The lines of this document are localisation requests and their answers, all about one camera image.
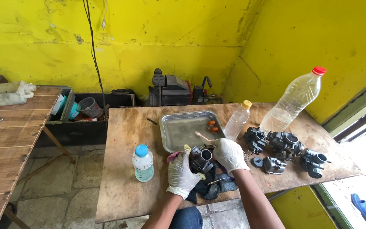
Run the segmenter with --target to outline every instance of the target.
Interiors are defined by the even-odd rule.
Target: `water bottle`
[[[315,67],[287,86],[279,102],[265,115],[259,126],[265,136],[270,132],[284,131],[293,119],[309,105],[320,92],[320,77],[326,69]]]
[[[132,163],[135,168],[135,177],[141,182],[146,182],[153,177],[153,156],[146,145],[139,145],[135,148],[132,156]]]
[[[231,115],[230,120],[228,120],[227,125],[224,128],[228,139],[235,140],[240,134],[242,127],[247,123],[249,118],[249,109],[251,106],[251,102],[244,100],[244,102],[237,107],[236,111]]]

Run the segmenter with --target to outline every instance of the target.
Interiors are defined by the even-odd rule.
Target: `wooden table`
[[[0,219],[60,92],[37,87],[26,104],[0,106]]]
[[[274,103],[253,103],[251,115],[240,136],[248,127],[259,126],[262,118],[273,105]],[[157,203],[165,196],[168,186],[166,158],[170,154],[163,148],[159,125],[154,125],[146,120],[147,118],[158,122],[159,118],[165,114],[211,110],[217,114],[225,126],[238,106],[238,104],[219,104],[110,109],[96,223],[151,214]],[[287,162],[286,170],[282,175],[268,175],[263,169],[251,166],[251,174],[264,193],[362,174],[358,166],[306,111],[303,111],[290,124],[287,131],[296,134],[307,148],[324,153],[332,164],[324,164],[325,170],[323,170],[321,179],[309,177],[308,173],[303,171],[298,164],[298,160]],[[247,149],[244,139],[239,140],[238,143],[243,150]],[[146,144],[153,153],[155,174],[146,183],[139,182],[135,178],[132,165],[132,155],[138,144]],[[267,150],[270,149],[267,147],[259,157],[264,158],[271,155],[267,153]],[[197,196],[197,201],[198,205],[204,205],[236,198],[241,198],[238,190],[221,193],[216,200],[204,200]],[[194,206],[194,204],[183,201],[179,207],[189,206]]]

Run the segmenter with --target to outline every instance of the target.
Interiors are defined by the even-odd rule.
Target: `yellow bottle cap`
[[[249,108],[251,108],[251,106],[252,106],[252,102],[249,102],[248,100],[244,100],[244,101],[242,102],[242,107],[243,107],[244,109],[249,109]]]

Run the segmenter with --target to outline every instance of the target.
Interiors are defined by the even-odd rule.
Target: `tiled floor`
[[[66,147],[76,158],[63,158],[18,185],[10,201],[18,205],[17,216],[32,229],[139,229],[149,216],[95,224],[105,145]],[[61,153],[57,148],[34,149],[21,177]],[[247,229],[241,200],[198,207],[203,229]],[[12,224],[9,229],[18,229]]]

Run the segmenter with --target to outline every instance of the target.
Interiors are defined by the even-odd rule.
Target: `white glove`
[[[187,198],[190,191],[200,181],[201,175],[199,173],[194,174],[189,168],[189,154],[190,147],[184,152],[180,153],[176,159],[169,162],[169,187],[166,191],[170,191],[176,195],[183,197],[183,200]]]
[[[244,152],[239,144],[226,138],[211,140],[211,143],[216,145],[213,150],[214,157],[227,169],[228,175],[232,176],[231,171],[235,169],[249,170],[244,161]]]

